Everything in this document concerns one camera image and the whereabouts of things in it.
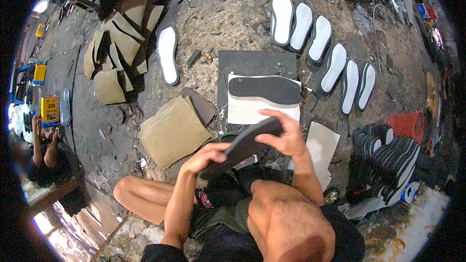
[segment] white paper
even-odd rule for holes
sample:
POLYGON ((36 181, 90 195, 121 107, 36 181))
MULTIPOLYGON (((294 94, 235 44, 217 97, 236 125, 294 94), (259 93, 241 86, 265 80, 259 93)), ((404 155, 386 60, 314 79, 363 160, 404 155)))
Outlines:
MULTIPOLYGON (((244 77, 241 75, 228 75, 228 81, 236 77, 244 77)), ((268 118, 268 116, 259 114, 261 109, 272 109, 278 110, 288 115, 290 118, 299 122, 300 110, 299 104, 292 106, 273 106, 270 103, 266 103, 262 100, 238 100, 234 99, 228 93, 228 115, 227 120, 229 124, 236 125, 254 125, 260 121, 268 118)))
MULTIPOLYGON (((311 123, 308 139, 306 140, 306 147, 311 155, 314 172, 322 187, 322 192, 325 191, 330 180, 332 180, 329 172, 329 165, 335 153, 338 140, 340 140, 339 134, 319 123, 311 123)), ((294 170, 293 160, 291 160, 288 169, 294 170)))

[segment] knee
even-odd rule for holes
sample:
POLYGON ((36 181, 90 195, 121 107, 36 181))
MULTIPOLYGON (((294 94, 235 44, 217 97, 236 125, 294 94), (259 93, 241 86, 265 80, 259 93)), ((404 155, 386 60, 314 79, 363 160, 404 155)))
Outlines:
POLYGON ((129 191, 131 184, 133 183, 134 176, 126 176, 120 179, 113 188, 113 196, 121 203, 122 197, 129 191))

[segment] wooden plank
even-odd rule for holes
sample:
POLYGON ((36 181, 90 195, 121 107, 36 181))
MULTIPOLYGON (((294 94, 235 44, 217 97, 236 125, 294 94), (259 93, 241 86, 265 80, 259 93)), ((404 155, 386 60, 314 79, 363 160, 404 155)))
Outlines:
POLYGON ((65 184, 51 189, 47 193, 32 201, 29 204, 29 211, 31 212, 32 217, 36 216, 36 214, 51 206, 54 202, 67 195, 78 186, 79 181, 73 176, 65 184))

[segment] hand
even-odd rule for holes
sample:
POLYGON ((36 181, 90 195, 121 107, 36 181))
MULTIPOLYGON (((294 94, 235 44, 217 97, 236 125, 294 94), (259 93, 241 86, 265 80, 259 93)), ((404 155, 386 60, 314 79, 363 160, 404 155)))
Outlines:
POLYGON ((258 135, 255 138, 256 142, 272 146, 280 151, 280 153, 292 156, 293 158, 299 158, 308 153, 301 128, 295 120, 289 118, 282 112, 270 109, 262 109, 259 113, 262 115, 275 116, 279 119, 284 132, 280 137, 275 137, 268 133, 258 135))
POLYGON ((223 151, 229 146, 230 143, 208 143, 187 160, 181 167, 181 170, 197 174, 206 168, 210 161, 222 163, 226 160, 223 151))
POLYGON ((34 114, 32 117, 32 133, 33 135, 40 135, 42 131, 42 118, 41 115, 34 114))

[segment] plastic basket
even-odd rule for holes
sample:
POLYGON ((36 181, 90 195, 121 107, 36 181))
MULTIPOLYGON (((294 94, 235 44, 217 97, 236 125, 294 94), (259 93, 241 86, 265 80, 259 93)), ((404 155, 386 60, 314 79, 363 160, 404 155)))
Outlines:
POLYGON ((393 128, 393 134, 412 137, 416 143, 421 144, 424 134, 424 117, 422 112, 392 114, 388 117, 387 125, 393 128))

